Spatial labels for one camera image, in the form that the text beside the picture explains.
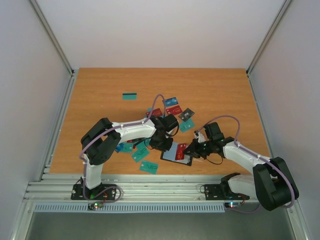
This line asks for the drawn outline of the red VIP card bottom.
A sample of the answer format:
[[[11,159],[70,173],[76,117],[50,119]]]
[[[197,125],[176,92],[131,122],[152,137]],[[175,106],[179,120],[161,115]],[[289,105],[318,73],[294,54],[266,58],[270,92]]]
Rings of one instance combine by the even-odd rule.
[[[177,145],[176,154],[175,154],[175,160],[181,161],[185,158],[185,155],[183,154],[183,150],[185,150],[187,147],[186,143],[179,143]]]

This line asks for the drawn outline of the black leather card holder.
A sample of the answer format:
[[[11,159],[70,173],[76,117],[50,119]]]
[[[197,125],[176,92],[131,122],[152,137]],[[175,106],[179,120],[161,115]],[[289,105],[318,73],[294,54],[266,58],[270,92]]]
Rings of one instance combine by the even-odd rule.
[[[182,164],[191,167],[193,158],[185,155],[184,150],[189,145],[186,143],[173,142],[171,148],[168,151],[162,152],[160,159],[172,163]]]

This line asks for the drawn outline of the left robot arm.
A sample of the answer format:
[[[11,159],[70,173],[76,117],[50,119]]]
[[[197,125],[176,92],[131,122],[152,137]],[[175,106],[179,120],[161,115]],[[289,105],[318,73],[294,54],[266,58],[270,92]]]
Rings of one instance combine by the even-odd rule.
[[[165,152],[173,144],[172,131],[178,128],[179,122],[173,114],[165,117],[152,115],[131,122],[111,122],[106,117],[100,119],[80,140],[82,150],[79,158],[85,165],[83,194],[89,199],[100,195],[103,165],[119,144],[149,139],[151,148]]]

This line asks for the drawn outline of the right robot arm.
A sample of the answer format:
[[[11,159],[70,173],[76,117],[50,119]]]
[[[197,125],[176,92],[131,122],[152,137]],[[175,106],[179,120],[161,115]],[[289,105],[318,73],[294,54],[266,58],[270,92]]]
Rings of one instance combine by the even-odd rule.
[[[204,126],[205,135],[195,131],[195,138],[183,151],[191,158],[206,159],[218,154],[233,161],[249,174],[231,173],[221,178],[219,188],[224,200],[235,195],[257,199],[260,205],[272,211],[278,207],[291,207],[299,197],[292,174],[281,157],[266,157],[243,146],[233,137],[225,137],[217,122]]]

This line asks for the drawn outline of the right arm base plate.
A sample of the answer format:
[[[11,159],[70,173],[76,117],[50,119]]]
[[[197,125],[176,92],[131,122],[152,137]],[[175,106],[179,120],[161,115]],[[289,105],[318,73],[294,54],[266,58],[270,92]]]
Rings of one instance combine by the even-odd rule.
[[[247,195],[241,195],[239,193],[233,193],[227,187],[222,186],[221,184],[204,184],[203,193],[207,201],[231,201],[231,200],[249,200],[250,197]]]

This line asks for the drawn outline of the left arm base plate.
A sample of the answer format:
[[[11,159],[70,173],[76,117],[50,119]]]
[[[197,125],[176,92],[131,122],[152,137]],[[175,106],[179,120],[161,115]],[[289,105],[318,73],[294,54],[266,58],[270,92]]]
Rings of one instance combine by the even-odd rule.
[[[115,195],[118,192],[116,189],[115,184],[103,184],[101,183],[99,186],[93,188],[93,189],[88,189],[85,187],[85,196],[89,200],[95,200],[95,201],[102,201],[102,200],[107,200],[107,201],[113,201],[115,200]],[[76,201],[84,201],[86,200],[84,195],[83,195],[83,184],[74,184],[72,191],[71,191],[71,200],[76,200]]]

